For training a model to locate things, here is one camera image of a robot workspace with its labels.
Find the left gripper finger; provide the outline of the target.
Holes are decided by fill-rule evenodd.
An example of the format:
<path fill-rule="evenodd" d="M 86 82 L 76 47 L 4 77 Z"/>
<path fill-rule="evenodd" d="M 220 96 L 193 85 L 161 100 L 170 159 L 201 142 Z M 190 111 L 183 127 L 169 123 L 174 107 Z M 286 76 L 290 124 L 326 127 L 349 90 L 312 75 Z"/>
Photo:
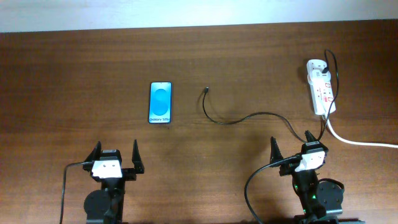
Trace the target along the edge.
<path fill-rule="evenodd" d="M 88 157 L 85 159 L 85 162 L 93 162 L 97 161 L 101 156 L 101 142 L 98 141 L 94 149 L 90 152 Z"/>
<path fill-rule="evenodd" d="M 134 144 L 133 144 L 132 163 L 134 164 L 135 170 L 143 170 L 144 169 L 144 165 L 143 165 L 141 156 L 139 154 L 139 149 L 138 149 L 138 144 L 137 144 L 136 139 L 134 140 Z"/>

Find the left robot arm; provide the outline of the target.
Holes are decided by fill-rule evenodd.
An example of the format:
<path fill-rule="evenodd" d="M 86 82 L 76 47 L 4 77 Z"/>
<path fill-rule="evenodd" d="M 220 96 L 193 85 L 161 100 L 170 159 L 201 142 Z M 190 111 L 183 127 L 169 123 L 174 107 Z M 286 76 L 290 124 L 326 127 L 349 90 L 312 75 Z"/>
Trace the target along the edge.
<path fill-rule="evenodd" d="M 134 166 L 123 168 L 121 152 L 102 150 L 100 142 L 85 159 L 83 169 L 101 184 L 101 188 L 92 191 L 84 201 L 87 223 L 123 222 L 125 183 L 135 181 L 138 174 L 144 173 L 137 141 L 133 143 L 131 160 Z"/>

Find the blue Samsung Galaxy smartphone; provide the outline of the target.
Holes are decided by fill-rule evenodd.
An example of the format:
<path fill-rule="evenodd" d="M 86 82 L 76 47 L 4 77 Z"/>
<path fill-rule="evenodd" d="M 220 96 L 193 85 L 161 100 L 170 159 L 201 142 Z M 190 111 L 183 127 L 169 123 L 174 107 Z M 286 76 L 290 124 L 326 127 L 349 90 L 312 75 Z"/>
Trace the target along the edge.
<path fill-rule="evenodd" d="M 166 124 L 172 117 L 172 83 L 152 82 L 150 84 L 149 123 Z"/>

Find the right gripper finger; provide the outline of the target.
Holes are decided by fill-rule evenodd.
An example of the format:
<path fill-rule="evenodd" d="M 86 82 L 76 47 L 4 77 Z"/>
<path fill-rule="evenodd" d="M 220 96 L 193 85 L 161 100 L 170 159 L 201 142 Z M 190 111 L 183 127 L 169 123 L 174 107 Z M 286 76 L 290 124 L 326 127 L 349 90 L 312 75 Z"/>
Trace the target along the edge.
<path fill-rule="evenodd" d="M 306 137 L 307 142 L 317 141 L 317 138 L 309 130 L 305 131 L 305 137 Z"/>
<path fill-rule="evenodd" d="M 271 137 L 271 154 L 270 154 L 270 163 L 275 163 L 281 161 L 283 156 L 280 152 L 280 149 L 277 145 L 276 138 Z"/>

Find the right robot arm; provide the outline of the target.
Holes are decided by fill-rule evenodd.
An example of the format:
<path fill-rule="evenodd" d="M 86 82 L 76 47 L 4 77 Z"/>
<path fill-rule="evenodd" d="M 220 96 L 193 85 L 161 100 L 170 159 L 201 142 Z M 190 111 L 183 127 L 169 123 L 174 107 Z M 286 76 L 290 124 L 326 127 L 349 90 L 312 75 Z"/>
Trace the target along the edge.
<path fill-rule="evenodd" d="M 344 185 L 318 178 L 316 170 L 325 164 L 328 148 L 310 131 L 305 136 L 307 142 L 301 151 L 287 158 L 282 157 L 276 138 L 271 138 L 270 163 L 279 168 L 279 175 L 292 177 L 293 189 L 303 208 L 303 214 L 294 217 L 295 223 L 338 223 L 337 216 L 343 213 Z"/>

